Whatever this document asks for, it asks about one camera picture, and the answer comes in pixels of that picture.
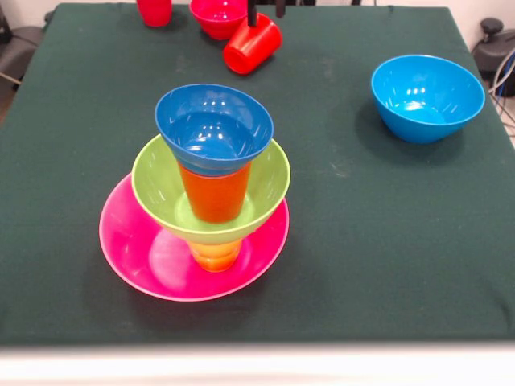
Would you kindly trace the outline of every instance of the light blue bowl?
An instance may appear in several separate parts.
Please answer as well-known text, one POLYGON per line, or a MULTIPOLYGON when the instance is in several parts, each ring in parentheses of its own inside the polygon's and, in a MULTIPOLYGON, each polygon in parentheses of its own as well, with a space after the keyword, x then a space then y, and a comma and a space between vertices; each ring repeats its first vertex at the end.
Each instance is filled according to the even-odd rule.
POLYGON ((429 143, 464 127, 484 106, 481 83, 449 60, 406 55, 381 64, 372 91, 383 122, 401 139, 429 143))

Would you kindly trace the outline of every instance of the blue bowl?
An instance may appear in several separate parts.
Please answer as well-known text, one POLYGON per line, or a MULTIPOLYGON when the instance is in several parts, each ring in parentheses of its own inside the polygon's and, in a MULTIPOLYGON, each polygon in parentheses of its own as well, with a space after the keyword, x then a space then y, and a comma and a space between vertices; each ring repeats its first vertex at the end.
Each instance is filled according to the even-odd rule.
POLYGON ((406 55, 381 64, 372 91, 384 123, 401 139, 429 143, 465 126, 484 106, 481 83, 449 60, 406 55))
POLYGON ((274 135, 272 118, 258 101, 216 84, 171 90, 155 107, 155 122, 179 162, 207 176, 238 171, 274 135))

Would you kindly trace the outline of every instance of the orange cup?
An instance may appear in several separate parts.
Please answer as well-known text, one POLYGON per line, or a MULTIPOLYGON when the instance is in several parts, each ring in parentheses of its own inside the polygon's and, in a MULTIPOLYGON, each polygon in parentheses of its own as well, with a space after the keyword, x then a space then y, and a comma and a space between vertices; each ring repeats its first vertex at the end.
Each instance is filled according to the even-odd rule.
POLYGON ((202 245, 188 241, 193 258, 209 272, 223 272, 233 266, 241 249, 241 239, 220 245, 202 245))
POLYGON ((179 163, 193 213, 209 223, 225 223, 240 214, 250 176, 250 162, 230 175, 198 175, 179 163))

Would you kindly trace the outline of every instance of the red bowl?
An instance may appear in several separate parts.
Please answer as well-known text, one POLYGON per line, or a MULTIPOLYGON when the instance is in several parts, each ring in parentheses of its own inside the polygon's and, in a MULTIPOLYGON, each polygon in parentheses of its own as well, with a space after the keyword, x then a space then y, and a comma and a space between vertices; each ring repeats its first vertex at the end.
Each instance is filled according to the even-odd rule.
POLYGON ((190 11, 213 39, 226 40, 247 16, 246 0, 192 0, 190 11))

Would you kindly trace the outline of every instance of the pink plate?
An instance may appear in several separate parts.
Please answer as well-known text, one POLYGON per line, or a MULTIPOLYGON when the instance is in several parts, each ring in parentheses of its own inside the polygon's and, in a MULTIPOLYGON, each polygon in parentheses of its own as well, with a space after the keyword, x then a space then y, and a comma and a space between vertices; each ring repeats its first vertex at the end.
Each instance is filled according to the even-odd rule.
POLYGON ((99 234, 109 265, 135 289, 161 299, 200 302, 236 292, 260 277, 279 256, 289 226, 284 199, 256 232, 243 239, 234 265, 210 273, 193 260, 184 240, 141 209, 128 174, 105 202, 99 234))

